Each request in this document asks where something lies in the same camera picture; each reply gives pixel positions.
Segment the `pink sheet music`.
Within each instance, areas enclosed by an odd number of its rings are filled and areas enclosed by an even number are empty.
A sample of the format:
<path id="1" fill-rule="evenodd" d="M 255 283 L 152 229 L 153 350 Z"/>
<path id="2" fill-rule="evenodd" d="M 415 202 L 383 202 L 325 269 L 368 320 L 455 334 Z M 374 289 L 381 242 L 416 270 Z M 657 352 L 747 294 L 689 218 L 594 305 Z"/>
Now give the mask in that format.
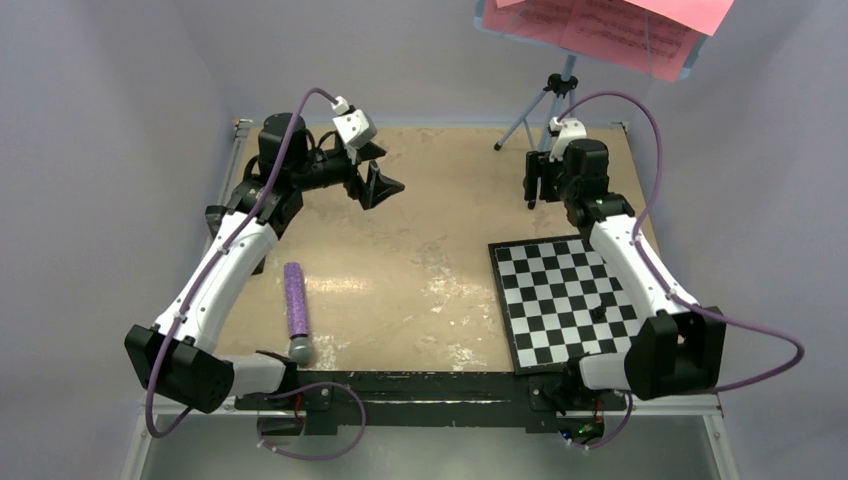
<path id="1" fill-rule="evenodd" d="M 475 3 L 475 26 L 675 82 L 689 75 L 699 49 L 732 5 L 732 0 L 488 0 Z"/>

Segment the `purple glitter microphone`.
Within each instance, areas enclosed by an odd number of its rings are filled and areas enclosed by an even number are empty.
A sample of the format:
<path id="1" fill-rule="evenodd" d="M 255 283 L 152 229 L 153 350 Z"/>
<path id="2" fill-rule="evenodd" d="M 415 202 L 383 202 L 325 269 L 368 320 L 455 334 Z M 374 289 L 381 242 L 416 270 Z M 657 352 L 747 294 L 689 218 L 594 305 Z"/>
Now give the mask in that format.
<path id="1" fill-rule="evenodd" d="M 284 265 L 284 287 L 290 339 L 288 356 L 298 365 L 308 366 L 314 360 L 315 347 L 310 337 L 305 279 L 299 263 Z"/>

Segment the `black metronome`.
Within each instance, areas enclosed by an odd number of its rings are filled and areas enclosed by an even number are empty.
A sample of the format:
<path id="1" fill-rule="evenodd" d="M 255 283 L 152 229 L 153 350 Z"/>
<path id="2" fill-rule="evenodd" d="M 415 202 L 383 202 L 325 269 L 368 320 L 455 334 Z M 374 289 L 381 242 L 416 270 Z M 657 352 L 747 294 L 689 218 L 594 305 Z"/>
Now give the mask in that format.
<path id="1" fill-rule="evenodd" d="M 215 239 L 217 234 L 219 233 L 223 217 L 226 213 L 227 208 L 223 205 L 209 205 L 205 208 L 204 219 L 206 221 L 210 235 L 213 239 Z M 253 270 L 252 276 L 260 275 L 263 273 L 265 267 L 265 260 L 265 257 L 260 260 L 257 267 Z"/>

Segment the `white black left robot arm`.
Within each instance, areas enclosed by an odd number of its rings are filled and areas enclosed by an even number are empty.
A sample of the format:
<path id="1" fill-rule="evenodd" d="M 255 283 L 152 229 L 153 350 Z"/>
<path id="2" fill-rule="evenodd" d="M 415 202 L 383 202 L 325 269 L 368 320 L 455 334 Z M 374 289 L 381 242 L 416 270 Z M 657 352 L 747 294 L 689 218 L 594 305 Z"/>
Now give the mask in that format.
<path id="1" fill-rule="evenodd" d="M 147 390 L 190 409 L 211 413 L 226 398 L 258 394 L 272 408 L 297 399 L 298 382 L 286 374 L 291 361 L 258 351 L 221 356 L 214 351 L 247 280 L 264 269 L 267 254 L 303 206 L 310 190 L 341 185 L 365 210 L 403 191 L 384 176 L 377 159 L 385 150 L 377 128 L 361 109 L 333 119 L 334 144 L 322 149 L 301 117 L 271 115 L 260 130 L 258 153 L 223 205 L 204 216 L 213 243 L 189 282 L 151 326 L 134 325 L 124 346 Z"/>

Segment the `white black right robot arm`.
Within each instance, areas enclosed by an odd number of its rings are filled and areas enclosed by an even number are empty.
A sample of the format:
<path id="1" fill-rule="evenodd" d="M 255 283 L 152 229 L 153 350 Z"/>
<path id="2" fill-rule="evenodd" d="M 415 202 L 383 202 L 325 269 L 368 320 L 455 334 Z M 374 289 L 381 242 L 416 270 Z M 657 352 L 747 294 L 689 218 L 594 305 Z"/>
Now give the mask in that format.
<path id="1" fill-rule="evenodd" d="M 561 202 L 568 222 L 598 253 L 623 287 L 638 331 L 621 353 L 585 354 L 570 362 L 561 381 L 564 399 L 584 407 L 600 391 L 630 392 L 641 400 L 699 394 L 716 386 L 726 327 L 719 309 L 700 307 L 668 279 L 627 199 L 610 190 L 609 151 L 598 140 L 570 141 L 561 159 L 530 151 L 525 198 Z"/>

